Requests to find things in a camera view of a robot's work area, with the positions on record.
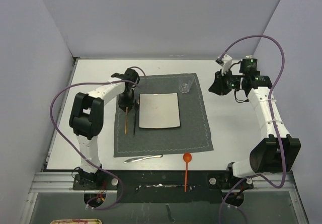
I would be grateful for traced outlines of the dark handled silver fork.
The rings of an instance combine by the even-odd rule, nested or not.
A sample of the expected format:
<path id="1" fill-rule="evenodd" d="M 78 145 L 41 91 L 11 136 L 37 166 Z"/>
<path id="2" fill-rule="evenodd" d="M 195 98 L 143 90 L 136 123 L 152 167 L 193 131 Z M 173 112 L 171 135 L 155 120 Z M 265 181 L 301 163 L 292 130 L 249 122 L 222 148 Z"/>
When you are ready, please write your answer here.
<path id="1" fill-rule="evenodd" d="M 135 100 L 134 103 L 134 122 L 133 122 L 133 137 L 135 137 L 135 131 L 136 131 L 136 119 L 137 119 L 137 112 L 139 110 L 139 99 Z"/>

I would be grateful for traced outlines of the gold fork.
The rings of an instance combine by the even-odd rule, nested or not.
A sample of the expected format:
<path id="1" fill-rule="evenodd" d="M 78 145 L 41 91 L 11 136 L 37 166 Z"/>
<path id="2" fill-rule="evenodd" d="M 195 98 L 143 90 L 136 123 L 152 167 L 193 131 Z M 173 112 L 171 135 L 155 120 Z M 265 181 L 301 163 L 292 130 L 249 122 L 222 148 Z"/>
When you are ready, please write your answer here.
<path id="1" fill-rule="evenodd" d="M 125 134 L 127 134 L 127 132 L 128 132 L 128 112 L 129 112 L 129 108 L 126 107 L 126 111 L 125 111 L 125 129 L 124 129 Z"/>

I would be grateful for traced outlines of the clear plastic cup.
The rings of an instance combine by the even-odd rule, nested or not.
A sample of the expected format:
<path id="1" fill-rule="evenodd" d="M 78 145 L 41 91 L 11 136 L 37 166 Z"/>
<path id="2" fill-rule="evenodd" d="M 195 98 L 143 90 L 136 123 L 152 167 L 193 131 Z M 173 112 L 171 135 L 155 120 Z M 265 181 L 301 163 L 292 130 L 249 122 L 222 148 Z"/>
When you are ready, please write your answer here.
<path id="1" fill-rule="evenodd" d="M 179 82 L 179 87 L 178 87 L 179 91 L 184 94 L 189 93 L 192 87 L 192 84 L 194 82 L 194 76 L 189 73 L 184 73 L 179 76 L 178 82 Z"/>

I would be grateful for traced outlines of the white square plate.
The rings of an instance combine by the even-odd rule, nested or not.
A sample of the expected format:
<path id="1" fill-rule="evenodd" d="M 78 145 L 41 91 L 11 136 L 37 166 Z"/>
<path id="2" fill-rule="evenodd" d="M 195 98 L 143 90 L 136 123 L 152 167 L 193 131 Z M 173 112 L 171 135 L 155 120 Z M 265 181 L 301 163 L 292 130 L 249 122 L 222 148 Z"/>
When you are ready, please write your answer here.
<path id="1" fill-rule="evenodd" d="M 178 94 L 140 94 L 139 127 L 167 129 L 181 126 Z"/>

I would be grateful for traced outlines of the dark grey cloth placemat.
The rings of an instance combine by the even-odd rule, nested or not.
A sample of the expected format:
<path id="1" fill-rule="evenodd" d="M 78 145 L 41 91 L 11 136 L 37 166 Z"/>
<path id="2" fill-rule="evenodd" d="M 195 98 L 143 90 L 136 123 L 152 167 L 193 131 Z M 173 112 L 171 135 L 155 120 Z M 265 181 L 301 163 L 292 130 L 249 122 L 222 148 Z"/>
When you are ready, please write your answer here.
<path id="1" fill-rule="evenodd" d="M 213 150 L 203 95 L 196 73 L 189 93 L 178 89 L 182 74 L 141 77 L 135 89 L 135 98 L 140 94 L 178 94 L 181 126 L 167 129 L 144 129 L 139 127 L 137 112 L 136 131 L 133 137 L 134 110 L 128 114 L 128 132 L 125 129 L 125 112 L 116 109 L 114 121 L 114 157 L 143 155 L 169 155 L 208 152 Z"/>

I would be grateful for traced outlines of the silver table knife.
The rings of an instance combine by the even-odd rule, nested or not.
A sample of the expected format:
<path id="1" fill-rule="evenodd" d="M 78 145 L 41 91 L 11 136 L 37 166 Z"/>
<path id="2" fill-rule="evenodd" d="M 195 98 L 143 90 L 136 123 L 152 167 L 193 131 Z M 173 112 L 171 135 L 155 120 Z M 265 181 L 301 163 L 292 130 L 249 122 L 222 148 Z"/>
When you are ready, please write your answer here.
<path id="1" fill-rule="evenodd" d="M 138 162 L 138 161 L 143 161 L 143 160 L 148 160 L 148 159 L 159 159 L 162 158 L 163 155 L 150 155 L 150 156 L 142 156 L 142 157 L 135 157 L 135 158 L 130 158 L 125 160 L 123 163 L 133 163 L 133 162 Z"/>

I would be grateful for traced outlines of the orange plastic spoon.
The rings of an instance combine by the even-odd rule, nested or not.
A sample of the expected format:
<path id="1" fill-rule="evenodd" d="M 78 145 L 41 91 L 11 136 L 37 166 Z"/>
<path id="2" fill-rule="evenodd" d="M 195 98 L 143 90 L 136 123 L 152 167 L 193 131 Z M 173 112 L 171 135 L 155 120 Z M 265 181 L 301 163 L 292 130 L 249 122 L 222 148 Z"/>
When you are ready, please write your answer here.
<path id="1" fill-rule="evenodd" d="M 188 186 L 188 166 L 189 166 L 189 163 L 192 160 L 192 155 L 190 153 L 184 153 L 183 160 L 186 163 L 186 167 L 185 167 L 184 191 L 187 192 L 187 186 Z"/>

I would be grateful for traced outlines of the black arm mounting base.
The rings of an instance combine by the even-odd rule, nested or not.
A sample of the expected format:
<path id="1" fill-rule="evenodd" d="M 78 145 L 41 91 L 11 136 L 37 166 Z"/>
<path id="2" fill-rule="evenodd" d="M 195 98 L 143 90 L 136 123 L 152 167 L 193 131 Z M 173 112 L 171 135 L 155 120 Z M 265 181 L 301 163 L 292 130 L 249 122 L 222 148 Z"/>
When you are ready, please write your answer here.
<path id="1" fill-rule="evenodd" d="M 234 177 L 230 171 L 134 171 L 112 170 L 111 175 L 98 171 L 85 177 L 81 171 L 74 176 L 73 190 L 116 191 L 120 203 L 220 203 L 224 191 L 234 188 L 237 200 L 243 191 L 253 189 L 252 183 Z"/>

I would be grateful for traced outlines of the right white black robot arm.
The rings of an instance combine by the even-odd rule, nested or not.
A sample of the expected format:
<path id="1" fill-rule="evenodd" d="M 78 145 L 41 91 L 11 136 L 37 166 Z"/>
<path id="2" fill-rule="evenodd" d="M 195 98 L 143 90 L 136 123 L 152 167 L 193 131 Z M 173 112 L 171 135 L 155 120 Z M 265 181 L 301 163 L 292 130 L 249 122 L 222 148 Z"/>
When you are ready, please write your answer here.
<path id="1" fill-rule="evenodd" d="M 244 91 L 246 102 L 250 102 L 261 133 L 261 141 L 250 152 L 246 160 L 232 163 L 232 171 L 224 175 L 229 188 L 236 188 L 242 177 L 261 173 L 287 173 L 291 170 L 300 151 L 301 143 L 293 138 L 285 127 L 276 106 L 276 100 L 270 92 L 273 84 L 268 76 L 262 76 L 257 70 L 255 58 L 244 58 L 239 74 L 231 71 L 232 58 L 225 55 L 216 62 L 221 69 L 215 73 L 214 83 L 209 92 L 220 96 L 229 92 Z"/>

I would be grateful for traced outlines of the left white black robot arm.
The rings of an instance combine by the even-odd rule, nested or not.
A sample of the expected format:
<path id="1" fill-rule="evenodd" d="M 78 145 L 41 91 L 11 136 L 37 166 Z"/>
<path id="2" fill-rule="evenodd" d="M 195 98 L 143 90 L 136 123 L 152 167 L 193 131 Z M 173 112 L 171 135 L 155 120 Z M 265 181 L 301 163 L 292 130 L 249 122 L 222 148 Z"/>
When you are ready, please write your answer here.
<path id="1" fill-rule="evenodd" d="M 140 81 L 139 74 L 128 68 L 124 74 L 114 73 L 107 84 L 102 84 L 88 93 L 77 93 L 69 119 L 83 155 L 79 174 L 91 189 L 101 186 L 103 177 L 97 173 L 101 162 L 98 155 L 98 135 L 104 125 L 104 107 L 118 98 L 119 108 L 126 114 L 134 107 L 134 88 Z"/>

